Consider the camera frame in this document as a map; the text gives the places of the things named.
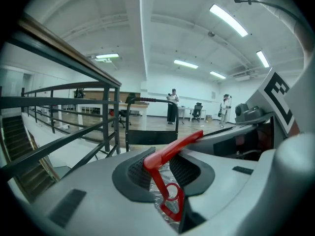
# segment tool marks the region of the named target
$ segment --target table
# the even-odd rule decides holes
[[[127,110],[127,106],[128,104],[126,103],[119,103],[119,110]],[[79,104],[77,105],[77,111],[78,112],[82,112],[82,108],[99,108],[100,109],[100,113],[103,112],[103,105],[102,104]],[[113,104],[108,104],[108,109],[114,109],[114,105]],[[148,105],[140,105],[140,104],[131,104],[130,106],[130,110],[132,111],[139,111],[142,113],[142,130],[146,130],[147,129],[147,109],[148,109]],[[80,125],[83,125],[83,120],[82,120],[82,115],[78,115],[78,122]]]
[[[194,108],[182,108],[182,107],[179,107],[178,110],[179,110],[179,111],[180,111],[180,110],[183,111],[183,119],[185,119],[185,111],[186,111],[186,110],[190,110],[190,118],[189,118],[189,121],[191,121],[191,119],[192,119],[192,112],[193,112]],[[200,111],[200,117],[199,117],[200,119],[201,119],[201,116],[202,116],[202,112],[205,112],[205,117],[204,117],[204,119],[206,120],[206,113],[207,113],[207,110],[202,109],[202,110]]]

